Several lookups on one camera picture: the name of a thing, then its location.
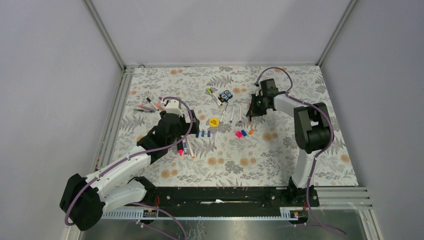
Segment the blue whiteboard marker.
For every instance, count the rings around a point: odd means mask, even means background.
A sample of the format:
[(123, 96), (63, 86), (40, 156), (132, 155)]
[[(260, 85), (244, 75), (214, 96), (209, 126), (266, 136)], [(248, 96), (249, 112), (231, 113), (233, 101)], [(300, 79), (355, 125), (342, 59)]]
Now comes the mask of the blue whiteboard marker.
[(187, 148), (187, 143), (186, 143), (186, 141), (185, 141), (185, 140), (183, 140), (183, 141), (182, 141), (182, 144), (183, 144), (183, 151), (184, 151), (184, 154), (185, 154), (185, 155), (187, 155), (187, 154), (188, 154), (188, 148)]

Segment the black pink highlighter marker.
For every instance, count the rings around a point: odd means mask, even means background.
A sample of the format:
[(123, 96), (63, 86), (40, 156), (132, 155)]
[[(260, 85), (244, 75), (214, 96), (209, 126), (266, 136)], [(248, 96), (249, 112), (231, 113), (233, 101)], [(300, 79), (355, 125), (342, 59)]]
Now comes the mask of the black pink highlighter marker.
[(176, 146), (177, 146), (177, 151), (178, 151), (179, 155), (182, 156), (184, 154), (184, 144), (183, 144), (183, 142), (181, 141), (181, 142), (177, 143)]

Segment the orange tip white pen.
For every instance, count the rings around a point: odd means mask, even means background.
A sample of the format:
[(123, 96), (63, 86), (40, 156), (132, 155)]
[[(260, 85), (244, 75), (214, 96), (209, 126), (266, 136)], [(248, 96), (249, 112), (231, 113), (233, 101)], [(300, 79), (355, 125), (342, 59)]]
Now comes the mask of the orange tip white pen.
[(190, 138), (189, 138), (189, 137), (187, 137), (187, 138), (186, 138), (186, 142), (187, 142), (188, 149), (189, 149), (189, 152), (190, 152), (191, 157), (192, 157), (193, 159), (195, 159), (196, 157), (195, 157), (195, 154), (194, 154), (193, 145), (192, 145), (192, 143), (191, 143), (191, 141), (190, 141)]

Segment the purple cap white pen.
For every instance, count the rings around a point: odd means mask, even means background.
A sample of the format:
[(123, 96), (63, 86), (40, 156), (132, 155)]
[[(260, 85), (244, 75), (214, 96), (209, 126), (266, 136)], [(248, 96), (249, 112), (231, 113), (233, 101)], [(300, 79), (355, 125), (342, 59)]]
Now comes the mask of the purple cap white pen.
[(239, 106), (239, 112), (238, 112), (238, 123), (241, 124), (243, 122), (243, 106)]

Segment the white blue tip pen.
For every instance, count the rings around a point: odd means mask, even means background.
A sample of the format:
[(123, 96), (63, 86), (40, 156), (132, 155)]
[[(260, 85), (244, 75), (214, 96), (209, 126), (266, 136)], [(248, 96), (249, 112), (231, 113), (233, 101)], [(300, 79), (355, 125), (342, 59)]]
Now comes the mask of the white blue tip pen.
[(232, 106), (230, 118), (229, 118), (229, 123), (233, 123), (235, 108), (236, 108), (236, 106)]

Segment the orange pen group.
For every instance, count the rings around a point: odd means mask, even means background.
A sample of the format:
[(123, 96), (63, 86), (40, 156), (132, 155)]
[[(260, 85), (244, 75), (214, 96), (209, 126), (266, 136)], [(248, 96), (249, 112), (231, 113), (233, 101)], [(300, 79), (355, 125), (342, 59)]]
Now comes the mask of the orange pen group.
[(165, 111), (165, 109), (160, 104), (156, 104), (156, 107), (161, 111)]

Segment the pink highlighter cap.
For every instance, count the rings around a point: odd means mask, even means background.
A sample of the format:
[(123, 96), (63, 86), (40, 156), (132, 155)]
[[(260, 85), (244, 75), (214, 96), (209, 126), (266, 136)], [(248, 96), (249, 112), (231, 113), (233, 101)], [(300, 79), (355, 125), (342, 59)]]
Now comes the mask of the pink highlighter cap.
[(235, 132), (235, 135), (236, 135), (239, 139), (243, 137), (243, 134), (242, 134), (242, 132), (241, 132), (241, 131), (236, 131), (236, 132)]

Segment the green cap pen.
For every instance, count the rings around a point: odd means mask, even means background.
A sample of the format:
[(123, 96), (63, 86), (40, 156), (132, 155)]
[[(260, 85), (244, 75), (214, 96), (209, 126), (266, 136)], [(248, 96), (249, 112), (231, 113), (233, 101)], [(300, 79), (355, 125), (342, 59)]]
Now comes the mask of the green cap pen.
[(214, 92), (210, 89), (207, 88), (206, 89), (207, 93), (211, 96), (212, 100), (219, 106), (221, 107), (223, 104), (218, 100), (218, 98), (215, 96)]

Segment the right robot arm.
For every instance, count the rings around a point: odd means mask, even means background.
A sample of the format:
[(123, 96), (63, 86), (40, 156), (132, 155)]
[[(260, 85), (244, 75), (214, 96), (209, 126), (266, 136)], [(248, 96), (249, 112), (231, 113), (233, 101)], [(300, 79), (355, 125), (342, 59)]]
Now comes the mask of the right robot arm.
[(286, 198), (293, 206), (308, 199), (313, 187), (316, 158), (334, 139), (334, 130), (325, 103), (308, 103), (279, 91), (274, 79), (260, 82), (257, 93), (252, 94), (247, 117), (266, 115), (269, 110), (283, 112), (294, 120), (294, 138), (299, 148), (296, 168), (290, 177)]

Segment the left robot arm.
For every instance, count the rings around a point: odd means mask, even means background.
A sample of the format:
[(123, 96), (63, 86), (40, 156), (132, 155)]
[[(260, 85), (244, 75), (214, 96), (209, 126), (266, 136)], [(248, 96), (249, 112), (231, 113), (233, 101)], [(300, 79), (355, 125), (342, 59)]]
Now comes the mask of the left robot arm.
[(76, 173), (66, 183), (59, 202), (65, 213), (65, 225), (77, 226), (80, 231), (93, 227), (103, 214), (133, 202), (144, 206), (152, 204), (155, 192), (134, 180), (124, 186), (118, 183), (135, 172), (153, 164), (180, 144), (190, 134), (199, 133), (199, 120), (194, 110), (188, 112), (190, 121), (182, 114), (162, 111), (160, 120), (146, 136), (120, 160), (81, 176)]

